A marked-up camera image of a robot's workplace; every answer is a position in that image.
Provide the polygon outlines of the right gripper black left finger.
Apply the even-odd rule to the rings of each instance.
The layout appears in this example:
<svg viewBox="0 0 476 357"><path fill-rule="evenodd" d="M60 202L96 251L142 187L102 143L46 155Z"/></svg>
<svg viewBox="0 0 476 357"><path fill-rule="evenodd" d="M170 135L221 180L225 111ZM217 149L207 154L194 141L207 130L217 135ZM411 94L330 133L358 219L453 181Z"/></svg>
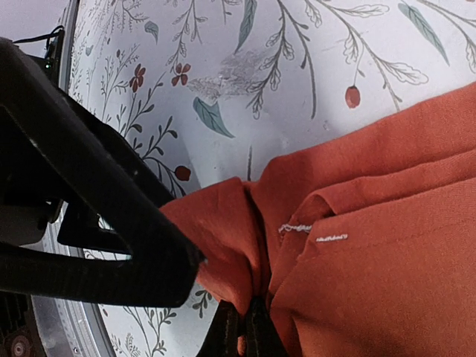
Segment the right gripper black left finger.
<svg viewBox="0 0 476 357"><path fill-rule="evenodd" d="M203 253L136 152L1 40L1 289L179 307Z"/></svg>

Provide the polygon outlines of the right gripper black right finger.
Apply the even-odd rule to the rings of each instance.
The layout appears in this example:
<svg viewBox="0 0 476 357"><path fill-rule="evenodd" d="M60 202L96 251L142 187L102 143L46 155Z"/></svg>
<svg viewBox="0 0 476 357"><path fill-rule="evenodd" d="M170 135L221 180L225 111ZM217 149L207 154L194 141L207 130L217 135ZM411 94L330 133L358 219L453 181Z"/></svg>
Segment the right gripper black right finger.
<svg viewBox="0 0 476 357"><path fill-rule="evenodd" d="M244 318L232 303L220 301L199 355L238 356L240 348L245 356L288 355L261 297L251 300Z"/></svg>

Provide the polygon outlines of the red underwear white waistband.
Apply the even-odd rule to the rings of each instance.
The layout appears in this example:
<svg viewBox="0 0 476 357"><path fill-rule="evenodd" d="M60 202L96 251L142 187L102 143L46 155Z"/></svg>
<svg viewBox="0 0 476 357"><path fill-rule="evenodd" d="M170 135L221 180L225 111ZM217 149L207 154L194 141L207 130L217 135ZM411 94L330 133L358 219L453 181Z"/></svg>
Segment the red underwear white waistband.
<svg viewBox="0 0 476 357"><path fill-rule="evenodd" d="M163 206L286 356L475 354L475 86Z"/></svg>

